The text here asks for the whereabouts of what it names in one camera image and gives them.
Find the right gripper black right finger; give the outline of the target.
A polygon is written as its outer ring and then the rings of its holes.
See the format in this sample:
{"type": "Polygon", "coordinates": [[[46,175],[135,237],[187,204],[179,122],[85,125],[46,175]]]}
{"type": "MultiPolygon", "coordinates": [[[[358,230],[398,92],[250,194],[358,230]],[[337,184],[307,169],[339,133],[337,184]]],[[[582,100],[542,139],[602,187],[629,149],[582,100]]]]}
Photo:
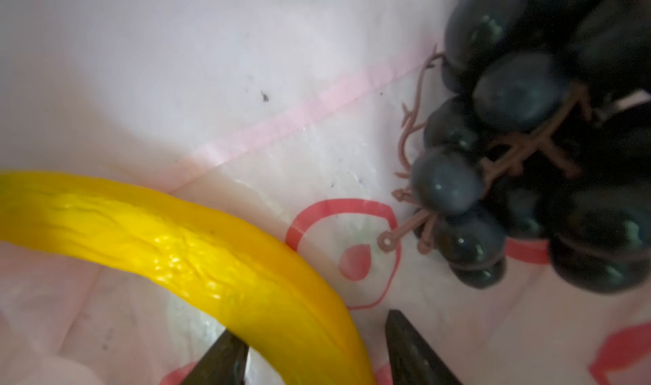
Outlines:
{"type": "Polygon", "coordinates": [[[393,384],[461,385],[400,310],[389,310],[385,335],[393,384]]]}

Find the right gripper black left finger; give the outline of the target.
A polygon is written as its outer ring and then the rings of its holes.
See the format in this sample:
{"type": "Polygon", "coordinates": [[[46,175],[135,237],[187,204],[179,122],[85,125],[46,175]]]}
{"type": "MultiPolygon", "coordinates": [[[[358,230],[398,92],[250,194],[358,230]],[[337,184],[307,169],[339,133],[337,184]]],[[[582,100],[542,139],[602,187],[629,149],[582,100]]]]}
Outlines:
{"type": "Polygon", "coordinates": [[[242,385],[249,346],[225,330],[181,385],[242,385]]]}

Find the yellow fake banana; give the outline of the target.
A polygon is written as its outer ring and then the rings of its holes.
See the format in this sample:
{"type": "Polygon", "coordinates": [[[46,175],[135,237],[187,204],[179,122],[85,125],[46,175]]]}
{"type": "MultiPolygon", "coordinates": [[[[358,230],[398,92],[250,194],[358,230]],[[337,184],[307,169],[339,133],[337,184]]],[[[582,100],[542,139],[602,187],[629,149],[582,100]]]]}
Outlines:
{"type": "Polygon", "coordinates": [[[287,384],[371,384],[341,297],[286,244],[148,188],[47,171],[1,174],[1,239],[143,276],[258,351],[287,384]]]}

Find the pink plastic bag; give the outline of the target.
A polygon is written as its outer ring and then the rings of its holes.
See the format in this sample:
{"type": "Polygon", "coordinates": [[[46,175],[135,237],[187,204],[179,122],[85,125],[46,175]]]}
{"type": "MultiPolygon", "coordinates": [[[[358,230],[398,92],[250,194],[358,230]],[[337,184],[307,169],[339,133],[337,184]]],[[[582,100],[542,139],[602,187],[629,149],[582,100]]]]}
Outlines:
{"type": "Polygon", "coordinates": [[[457,0],[1,0],[1,166],[156,188],[243,218],[342,296],[376,381],[401,310],[464,384],[647,384],[650,287],[574,288],[540,244],[460,283],[399,204],[396,144],[457,0]]]}

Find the dark fake grapes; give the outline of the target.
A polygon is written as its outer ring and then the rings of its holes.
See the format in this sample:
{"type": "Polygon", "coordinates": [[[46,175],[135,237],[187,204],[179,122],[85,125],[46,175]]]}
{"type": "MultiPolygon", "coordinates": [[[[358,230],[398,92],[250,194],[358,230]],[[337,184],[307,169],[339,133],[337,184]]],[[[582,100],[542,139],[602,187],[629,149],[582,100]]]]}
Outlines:
{"type": "Polygon", "coordinates": [[[407,235],[465,285],[499,283],[516,241],[567,283],[614,294],[650,278],[650,0],[458,0],[424,70],[452,92],[398,142],[407,235]]]}

